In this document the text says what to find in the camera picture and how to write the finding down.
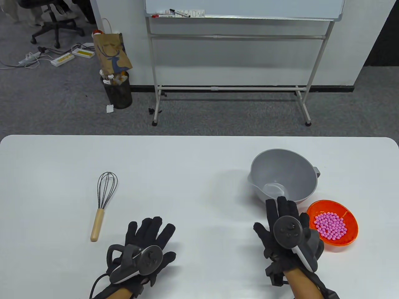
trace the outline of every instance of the bowl handle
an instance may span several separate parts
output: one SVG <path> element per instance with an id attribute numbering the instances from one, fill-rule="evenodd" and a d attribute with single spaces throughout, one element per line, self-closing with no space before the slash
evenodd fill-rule
<path id="1" fill-rule="evenodd" d="M 319 177 L 320 176 L 320 170 L 317 167 L 314 167 L 314 166 L 313 166 L 313 169 L 314 169 L 314 172 L 316 173 L 317 177 Z"/>

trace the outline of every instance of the black cable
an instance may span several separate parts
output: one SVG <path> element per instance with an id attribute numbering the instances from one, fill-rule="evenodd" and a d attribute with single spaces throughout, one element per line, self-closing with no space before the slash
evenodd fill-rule
<path id="1" fill-rule="evenodd" d="M 30 67 L 31 65 L 34 65 L 39 60 L 40 57 L 41 57 L 41 54 L 39 55 L 37 60 L 30 62 L 29 64 L 26 64 L 26 65 L 8 65 L 8 64 L 3 63 L 1 60 L 0 60 L 0 63 L 6 67 Z"/>
<path id="2" fill-rule="evenodd" d="M 77 43 L 77 44 L 73 45 L 72 48 L 69 48 L 66 51 L 52 49 L 52 48 L 46 48 L 46 47 L 38 47 L 38 49 L 39 49 L 39 52 L 41 52 L 41 53 L 44 53 L 46 50 L 48 50 L 48 51 L 50 51 L 50 52 L 52 52 L 54 54 L 64 55 L 64 54 L 66 54 L 68 52 L 71 52 L 71 51 L 79 48 L 79 46 L 81 47 L 80 49 L 94 51 L 94 47 L 86 47 L 86 46 L 82 45 L 81 43 Z"/>
<path id="3" fill-rule="evenodd" d="M 94 288 L 96 287 L 96 284 L 100 281 L 101 278 L 108 276 L 107 273 L 104 273 L 103 275 L 101 275 L 99 278 L 96 279 L 96 281 L 93 284 L 93 287 L 91 288 L 91 292 L 90 292 L 90 299 L 93 297 L 93 293 L 94 293 Z"/>

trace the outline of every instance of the paper scrap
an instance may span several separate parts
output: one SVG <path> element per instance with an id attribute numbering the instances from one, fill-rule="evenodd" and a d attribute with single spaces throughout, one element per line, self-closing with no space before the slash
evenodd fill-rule
<path id="1" fill-rule="evenodd" d="M 114 112 L 114 105 L 107 105 L 107 113 Z"/>

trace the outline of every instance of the white table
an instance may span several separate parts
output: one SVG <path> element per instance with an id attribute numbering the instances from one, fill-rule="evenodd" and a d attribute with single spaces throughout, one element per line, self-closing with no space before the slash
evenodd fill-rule
<path id="1" fill-rule="evenodd" d="M 317 274 L 344 298 L 396 298 L 399 150 L 388 138 L 8 136 L 0 144 L 0 297 L 84 299 L 106 269 L 109 245 L 127 224 L 161 216 L 177 229 L 177 253 L 141 299 L 282 298 L 252 230 L 267 223 L 246 177 L 263 150 L 285 148 L 321 171 L 316 192 L 338 201 L 359 223 L 358 239 L 325 251 Z M 99 175 L 119 187 L 97 243 L 89 240 Z M 103 279 L 96 289 L 107 285 Z"/>

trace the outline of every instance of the metal frame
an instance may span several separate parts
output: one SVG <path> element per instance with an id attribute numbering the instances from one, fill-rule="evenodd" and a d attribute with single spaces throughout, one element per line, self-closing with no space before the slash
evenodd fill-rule
<path id="1" fill-rule="evenodd" d="M 314 76 L 316 75 L 317 68 L 319 67 L 321 58 L 323 56 L 324 50 L 326 49 L 328 39 L 330 38 L 332 28 L 334 26 L 335 21 L 330 20 L 329 25 L 325 35 L 199 35 L 199 34 L 154 34 L 151 32 L 150 28 L 150 17 L 146 16 L 146 26 L 147 26 L 147 35 L 148 42 L 150 46 L 150 57 L 151 57 L 151 67 L 152 67 L 152 76 L 154 78 L 154 88 L 155 88 L 155 98 L 156 98 L 156 107 L 154 112 L 154 120 L 152 121 L 152 125 L 156 126 L 158 124 L 158 111 L 161 100 L 161 93 L 163 90 L 244 90 L 244 91 L 294 91 L 296 94 L 296 99 L 298 101 L 300 110 L 305 119 L 306 126 L 310 126 L 312 123 L 310 122 L 310 116 L 308 109 L 306 108 L 305 102 L 309 95 L 309 90 L 312 86 Z M 218 86 L 209 86 L 209 87 L 198 87 L 198 86 L 162 86 L 158 84 L 156 78 L 156 68 L 155 68 L 155 58 L 154 58 L 154 45 L 152 43 L 153 39 L 224 39 L 224 40 L 290 40 L 290 39 L 320 39 L 322 40 L 322 44 L 320 46 L 319 53 L 317 55 L 316 61 L 314 62 L 312 72 L 310 73 L 310 77 L 306 87 L 218 87 Z"/>

